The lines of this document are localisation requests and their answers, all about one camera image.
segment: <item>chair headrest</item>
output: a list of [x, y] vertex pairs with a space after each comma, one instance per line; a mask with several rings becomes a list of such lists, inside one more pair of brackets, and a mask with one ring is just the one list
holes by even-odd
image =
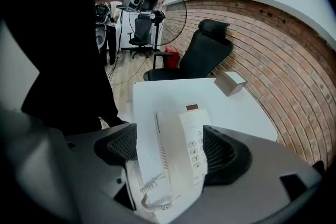
[[199, 23], [198, 28], [213, 39], [223, 42], [226, 37], [226, 29], [229, 25], [228, 23], [205, 19]]

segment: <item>small white box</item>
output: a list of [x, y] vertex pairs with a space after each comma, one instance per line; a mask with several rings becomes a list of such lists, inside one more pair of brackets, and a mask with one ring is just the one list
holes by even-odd
[[215, 80], [217, 87], [227, 97], [239, 92], [246, 83], [247, 81], [234, 71], [221, 72]]

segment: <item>white desk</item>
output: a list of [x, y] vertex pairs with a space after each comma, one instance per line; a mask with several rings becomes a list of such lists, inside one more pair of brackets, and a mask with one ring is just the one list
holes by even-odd
[[[163, 172], [157, 143], [154, 113], [159, 110], [181, 111], [186, 105], [197, 104], [208, 110], [214, 126], [219, 126], [272, 141], [277, 131], [270, 119], [246, 90], [226, 97], [214, 84], [214, 78], [138, 82], [133, 87], [134, 122], [138, 125], [137, 152], [143, 182], [151, 182]], [[151, 202], [160, 200], [165, 187], [149, 193]], [[184, 212], [196, 199], [190, 194], [167, 211], [156, 212], [160, 223], [168, 223]]]

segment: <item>person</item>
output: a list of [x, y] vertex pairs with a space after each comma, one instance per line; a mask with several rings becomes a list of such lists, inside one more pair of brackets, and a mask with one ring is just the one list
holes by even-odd
[[109, 62], [110, 65], [115, 63], [116, 49], [117, 49], [117, 39], [116, 39], [116, 23], [119, 18], [119, 9], [116, 8], [116, 2], [110, 2], [106, 5], [109, 7], [107, 16], [105, 17], [104, 24], [106, 25], [106, 38], [103, 46], [99, 49], [99, 54], [101, 58], [102, 65], [107, 66], [107, 45], [109, 45]]
[[95, 36], [95, 3], [110, 1], [123, 0], [1, 0], [0, 16], [39, 70], [22, 111], [63, 135], [100, 130], [100, 117], [123, 123]]

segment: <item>brick wall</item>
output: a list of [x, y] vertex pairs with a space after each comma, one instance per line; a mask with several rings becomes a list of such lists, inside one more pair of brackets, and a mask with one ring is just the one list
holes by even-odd
[[230, 24], [233, 52], [212, 72], [235, 70], [278, 131], [278, 142], [309, 164], [328, 167], [336, 153], [335, 52], [312, 28], [271, 6], [247, 0], [192, 0], [167, 7], [163, 37], [181, 56], [200, 21]]

